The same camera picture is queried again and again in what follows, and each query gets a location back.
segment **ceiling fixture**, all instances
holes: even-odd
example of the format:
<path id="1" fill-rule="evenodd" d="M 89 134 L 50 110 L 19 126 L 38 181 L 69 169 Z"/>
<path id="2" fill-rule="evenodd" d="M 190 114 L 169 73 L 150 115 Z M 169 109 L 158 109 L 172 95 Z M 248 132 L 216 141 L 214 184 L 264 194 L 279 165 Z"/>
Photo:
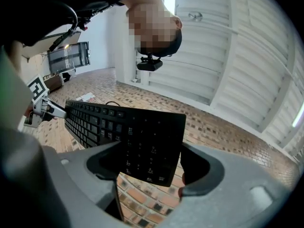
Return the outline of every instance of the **ceiling fixture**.
<path id="1" fill-rule="evenodd" d="M 166 9 L 175 15 L 175 0 L 164 0 Z"/>
<path id="2" fill-rule="evenodd" d="M 297 116 L 295 117 L 294 121 L 293 121 L 293 127 L 296 127 L 296 125 L 298 124 L 298 122 L 300 121 L 301 117 L 303 116 L 303 112 L 304 112 L 304 101 L 302 103 L 302 106 L 297 114 Z"/>

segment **black cap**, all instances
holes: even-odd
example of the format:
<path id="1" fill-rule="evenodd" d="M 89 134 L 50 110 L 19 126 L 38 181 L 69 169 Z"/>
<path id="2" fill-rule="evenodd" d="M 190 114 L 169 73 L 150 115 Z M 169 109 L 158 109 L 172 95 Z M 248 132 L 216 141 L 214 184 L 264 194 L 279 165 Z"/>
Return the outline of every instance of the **black cap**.
<path id="1" fill-rule="evenodd" d="M 155 56 L 155 57 L 166 57 L 166 56 L 172 55 L 172 54 L 176 53 L 178 51 L 178 49 L 180 48 L 181 41 L 182 41 L 181 30 L 178 29 L 176 31 L 175 40 L 171 41 L 167 48 L 164 48 L 160 52 L 152 53 L 152 55 Z M 145 48 L 145 47 L 144 48 L 143 47 L 139 48 L 138 52 L 140 54 L 143 54 L 143 55 L 148 55 L 150 53 L 149 51 L 147 51 L 147 48 Z"/>

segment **fluorescent light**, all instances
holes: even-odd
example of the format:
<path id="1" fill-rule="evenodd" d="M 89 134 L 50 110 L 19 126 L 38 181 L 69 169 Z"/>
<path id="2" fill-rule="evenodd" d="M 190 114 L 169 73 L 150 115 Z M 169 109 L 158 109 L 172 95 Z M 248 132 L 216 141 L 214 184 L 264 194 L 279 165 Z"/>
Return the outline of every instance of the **fluorescent light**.
<path id="1" fill-rule="evenodd" d="M 302 106 L 301 106 L 301 108 L 298 112 L 298 115 L 295 117 L 295 119 L 293 121 L 293 127 L 295 127 L 298 124 L 299 120 L 301 119 L 301 117 L 303 115 L 303 112 L 304 112 L 304 101 L 303 101 Z"/>
<path id="2" fill-rule="evenodd" d="M 175 0 L 164 0 L 164 5 L 171 14 L 175 14 Z"/>

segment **black keyboard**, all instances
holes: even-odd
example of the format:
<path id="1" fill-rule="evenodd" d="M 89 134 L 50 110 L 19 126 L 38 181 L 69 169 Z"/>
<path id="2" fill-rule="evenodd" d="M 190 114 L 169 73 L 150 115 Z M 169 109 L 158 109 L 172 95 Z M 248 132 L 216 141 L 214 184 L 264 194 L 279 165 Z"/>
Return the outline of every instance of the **black keyboard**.
<path id="1" fill-rule="evenodd" d="M 170 186 L 186 115 L 70 100 L 66 112 L 66 129 L 85 148 L 121 141 L 121 172 Z"/>

